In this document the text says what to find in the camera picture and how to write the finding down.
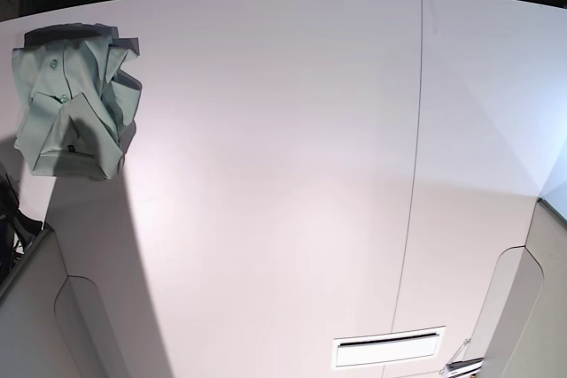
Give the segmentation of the light green T-shirt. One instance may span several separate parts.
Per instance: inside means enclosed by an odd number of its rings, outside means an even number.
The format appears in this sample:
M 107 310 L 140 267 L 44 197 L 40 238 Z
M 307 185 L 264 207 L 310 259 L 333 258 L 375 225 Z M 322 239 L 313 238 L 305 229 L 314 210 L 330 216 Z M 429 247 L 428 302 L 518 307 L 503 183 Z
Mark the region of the light green T-shirt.
M 23 117 L 15 148 L 31 174 L 111 180 L 136 133 L 141 82 L 124 72 L 139 41 L 117 27 L 65 24 L 25 34 L 12 51 Z

